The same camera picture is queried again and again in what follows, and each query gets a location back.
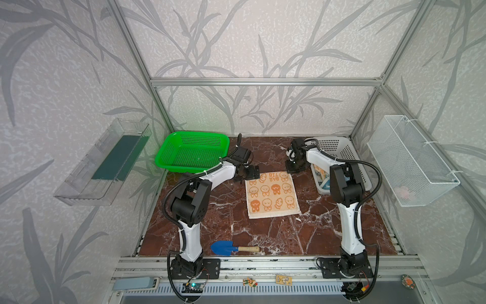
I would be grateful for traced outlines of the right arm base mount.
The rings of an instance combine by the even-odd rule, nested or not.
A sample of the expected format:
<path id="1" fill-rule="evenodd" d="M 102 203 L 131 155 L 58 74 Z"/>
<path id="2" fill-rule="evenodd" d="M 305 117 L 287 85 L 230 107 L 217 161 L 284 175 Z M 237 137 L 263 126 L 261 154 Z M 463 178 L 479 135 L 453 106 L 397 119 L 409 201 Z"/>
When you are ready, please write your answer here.
<path id="1" fill-rule="evenodd" d="M 364 258 L 324 258 L 316 259 L 317 267 L 324 279 L 359 279 L 374 278 L 373 269 Z"/>

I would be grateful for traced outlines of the orange patterned towel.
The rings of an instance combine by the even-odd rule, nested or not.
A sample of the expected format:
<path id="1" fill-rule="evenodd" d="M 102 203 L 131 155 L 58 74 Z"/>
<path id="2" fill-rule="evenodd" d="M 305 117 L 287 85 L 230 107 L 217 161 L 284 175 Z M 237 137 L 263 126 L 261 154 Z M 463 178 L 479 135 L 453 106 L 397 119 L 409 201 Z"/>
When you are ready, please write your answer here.
<path id="1" fill-rule="evenodd" d="M 250 219 L 301 213 L 292 176 L 287 172 L 262 173 L 259 179 L 246 181 L 245 184 Z"/>

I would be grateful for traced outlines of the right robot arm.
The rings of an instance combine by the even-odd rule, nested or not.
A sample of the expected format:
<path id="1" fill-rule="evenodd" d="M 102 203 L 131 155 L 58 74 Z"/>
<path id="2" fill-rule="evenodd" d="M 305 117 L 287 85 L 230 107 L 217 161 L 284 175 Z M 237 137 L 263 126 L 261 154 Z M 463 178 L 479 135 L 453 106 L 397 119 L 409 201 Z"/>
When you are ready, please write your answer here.
<path id="1" fill-rule="evenodd" d="M 368 245 L 362 238 L 361 207 L 381 188 L 382 172 L 368 162 L 333 157 L 303 138 L 291 141 L 287 156 L 286 170 L 290 174 L 305 171 L 311 165 L 329 173 L 330 195 L 339 208 L 342 226 L 339 271 L 344 277 L 357 276 L 369 265 Z M 366 190 L 359 165 L 368 166 L 378 176 L 377 185 L 368 196 L 364 195 Z"/>

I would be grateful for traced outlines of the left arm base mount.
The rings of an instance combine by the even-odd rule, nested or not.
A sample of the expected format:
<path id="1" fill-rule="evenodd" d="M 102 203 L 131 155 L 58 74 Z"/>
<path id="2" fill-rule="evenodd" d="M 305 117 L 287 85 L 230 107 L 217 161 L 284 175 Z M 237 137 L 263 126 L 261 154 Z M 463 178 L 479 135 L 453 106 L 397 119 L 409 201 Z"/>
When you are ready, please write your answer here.
<path id="1" fill-rule="evenodd" d="M 172 279 L 218 279 L 221 260 L 218 258 L 199 258 L 195 262 L 175 258 L 171 261 L 169 271 Z"/>

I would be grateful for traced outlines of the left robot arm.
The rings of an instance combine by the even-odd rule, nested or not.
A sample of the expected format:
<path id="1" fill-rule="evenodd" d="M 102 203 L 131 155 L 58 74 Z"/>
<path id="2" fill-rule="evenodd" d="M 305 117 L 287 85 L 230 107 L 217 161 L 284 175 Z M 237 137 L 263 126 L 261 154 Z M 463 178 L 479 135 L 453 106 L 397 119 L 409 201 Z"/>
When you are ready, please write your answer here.
<path id="1" fill-rule="evenodd" d="M 163 200 L 163 214 L 178 227 L 180 236 L 174 267 L 197 272 L 203 266 L 201 222 L 212 190 L 232 179 L 259 179 L 259 167 L 251 164 L 251 151 L 241 143 L 239 135 L 230 150 L 230 139 L 224 134 L 178 131 L 160 148 L 157 166 L 182 175 Z"/>

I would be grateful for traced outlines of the green plastic basket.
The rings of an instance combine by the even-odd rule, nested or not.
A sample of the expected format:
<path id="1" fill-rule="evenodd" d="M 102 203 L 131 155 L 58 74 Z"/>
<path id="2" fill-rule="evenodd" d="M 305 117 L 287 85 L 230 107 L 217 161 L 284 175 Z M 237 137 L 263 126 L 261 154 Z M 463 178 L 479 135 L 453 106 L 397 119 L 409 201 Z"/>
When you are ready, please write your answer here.
<path id="1" fill-rule="evenodd" d="M 170 172 L 197 174 L 217 166 L 227 156 L 229 145 L 224 134 L 177 131 L 167 136 L 154 162 Z"/>

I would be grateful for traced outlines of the blue patterned towel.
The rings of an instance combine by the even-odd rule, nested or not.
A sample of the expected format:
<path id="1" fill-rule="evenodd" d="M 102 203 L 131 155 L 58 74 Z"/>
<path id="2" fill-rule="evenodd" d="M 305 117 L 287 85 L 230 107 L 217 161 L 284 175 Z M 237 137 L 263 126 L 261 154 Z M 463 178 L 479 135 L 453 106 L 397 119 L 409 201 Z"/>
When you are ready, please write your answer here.
<path id="1" fill-rule="evenodd" d="M 319 188 L 325 191 L 330 190 L 330 175 L 322 168 L 315 167 L 316 178 L 318 180 Z"/>

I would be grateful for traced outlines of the white plastic basket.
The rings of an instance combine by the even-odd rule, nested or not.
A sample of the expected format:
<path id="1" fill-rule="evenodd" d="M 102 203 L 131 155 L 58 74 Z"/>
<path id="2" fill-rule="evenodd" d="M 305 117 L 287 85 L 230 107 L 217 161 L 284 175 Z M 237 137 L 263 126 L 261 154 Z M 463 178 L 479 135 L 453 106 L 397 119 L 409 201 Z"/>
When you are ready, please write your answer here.
<path id="1" fill-rule="evenodd" d="M 306 144 L 318 145 L 321 150 L 324 150 L 324 152 L 328 153 L 329 155 L 332 155 L 334 158 L 341 158 L 345 160 L 359 159 L 358 154 L 354 149 L 352 142 L 348 138 L 338 137 L 338 136 L 327 136 L 327 137 L 318 137 L 315 140 L 312 140 L 311 138 L 307 138 L 305 139 L 305 141 Z M 317 191 L 320 195 L 329 195 L 330 190 L 325 191 L 319 188 L 318 180 L 316 178 L 315 167 L 319 167 L 319 166 L 316 166 L 315 164 L 311 165 L 311 171 L 315 180 Z"/>

